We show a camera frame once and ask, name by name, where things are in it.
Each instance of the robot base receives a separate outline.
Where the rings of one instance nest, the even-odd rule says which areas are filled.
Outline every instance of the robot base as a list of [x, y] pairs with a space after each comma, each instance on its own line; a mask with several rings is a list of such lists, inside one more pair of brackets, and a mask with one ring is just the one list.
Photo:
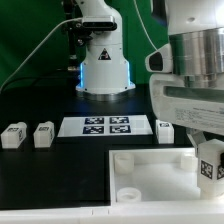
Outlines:
[[130, 87], [131, 88], [127, 89], [126, 91], [110, 94], [94, 94], [76, 89], [76, 95], [78, 97], [95, 101], [116, 101], [126, 97], [133, 96], [135, 93], [135, 85], [132, 84]]

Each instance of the black cable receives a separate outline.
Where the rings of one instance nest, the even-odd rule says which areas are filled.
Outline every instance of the black cable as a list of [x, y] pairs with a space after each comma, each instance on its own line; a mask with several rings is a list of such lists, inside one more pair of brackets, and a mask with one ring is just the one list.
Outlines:
[[[25, 80], [25, 79], [37, 79], [39, 77], [20, 77], [20, 78], [16, 78], [16, 79], [13, 79], [12, 81], [9, 81], [5, 84], [4, 88], [2, 89], [2, 92], [4, 92], [4, 90], [6, 89], [7, 86], [11, 85], [12, 83], [14, 82], [18, 82], [18, 81], [21, 81], [21, 80]], [[67, 78], [74, 78], [74, 76], [70, 75], [70, 76], [44, 76], [44, 77], [41, 77], [40, 79], [67, 79]]]
[[59, 69], [56, 69], [55, 71], [44, 73], [43, 75], [37, 77], [37, 79], [34, 80], [34, 82], [31, 83], [30, 86], [35, 86], [42, 79], [42, 77], [44, 77], [44, 76], [53, 75], [53, 74], [55, 74], [57, 72], [67, 72], [67, 71], [68, 71], [67, 69], [59, 68]]

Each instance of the warning label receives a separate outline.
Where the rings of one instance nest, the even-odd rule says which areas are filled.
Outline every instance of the warning label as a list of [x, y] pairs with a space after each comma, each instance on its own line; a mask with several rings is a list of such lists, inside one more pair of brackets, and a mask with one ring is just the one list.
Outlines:
[[108, 54], [106, 48], [103, 49], [103, 52], [101, 53], [98, 60], [111, 60], [110, 55]]

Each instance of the screw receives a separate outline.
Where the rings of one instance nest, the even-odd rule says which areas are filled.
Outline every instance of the screw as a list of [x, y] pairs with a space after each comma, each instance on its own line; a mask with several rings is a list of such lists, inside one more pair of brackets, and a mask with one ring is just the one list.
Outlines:
[[83, 40], [78, 39], [78, 44], [83, 45]]
[[77, 28], [80, 28], [81, 26], [82, 26], [82, 24], [81, 23], [76, 23], [76, 25], [75, 25]]

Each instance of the cable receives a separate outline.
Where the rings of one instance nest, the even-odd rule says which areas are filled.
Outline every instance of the cable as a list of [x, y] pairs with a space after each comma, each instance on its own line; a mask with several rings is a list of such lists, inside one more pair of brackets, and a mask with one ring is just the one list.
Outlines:
[[20, 64], [20, 66], [3, 82], [3, 84], [1, 85], [0, 88], [0, 94], [2, 93], [2, 89], [4, 88], [4, 86], [6, 85], [6, 83], [13, 78], [19, 71], [20, 69], [27, 63], [27, 61], [39, 50], [39, 48], [50, 38], [50, 36], [63, 24], [65, 23], [69, 23], [69, 22], [74, 22], [74, 21], [78, 21], [80, 20], [80, 18], [77, 19], [69, 19], [69, 20], [65, 20], [61, 23], [59, 23], [41, 42], [39, 45], [37, 45], [37, 47], [30, 53], [30, 55], [22, 62], [22, 64]]
[[33, 83], [31, 83], [30, 86], [35, 86], [36, 83], [38, 83], [39, 80], [41, 80], [45, 76], [53, 75], [53, 74], [59, 73], [59, 72], [68, 72], [68, 69], [59, 68], [59, 69], [56, 69], [54, 71], [44, 73], [44, 74], [40, 75], [39, 77], [37, 77], [36, 80], [34, 80]]
[[44, 77], [19, 77], [19, 78], [16, 78], [16, 79], [13, 79], [9, 82], [7, 82], [4, 87], [2, 88], [2, 93], [4, 92], [4, 90], [9, 86], [11, 85], [12, 83], [14, 82], [18, 82], [18, 81], [21, 81], [21, 80], [25, 80], [25, 79], [38, 79], [38, 81], [40, 81], [41, 79], [67, 79], [67, 78], [74, 78], [73, 75], [69, 75], [69, 76], [44, 76]]
[[146, 30], [146, 28], [145, 28], [145, 25], [144, 25], [144, 23], [143, 23], [143, 21], [142, 21], [142, 18], [141, 18], [141, 15], [140, 15], [140, 12], [139, 12], [138, 5], [137, 5], [136, 0], [133, 0], [133, 2], [134, 2], [134, 5], [135, 5], [136, 13], [137, 13], [138, 18], [139, 18], [139, 20], [140, 20], [140, 23], [141, 23], [141, 25], [142, 25], [142, 28], [143, 28], [143, 30], [144, 30], [144, 32], [145, 32], [145, 35], [146, 35], [146, 37], [148, 38], [149, 43], [150, 43], [150, 44], [152, 45], [152, 47], [157, 51], [158, 49], [157, 49], [156, 46], [153, 44], [151, 38], [149, 37], [149, 35], [148, 35], [148, 33], [147, 33], [147, 30]]

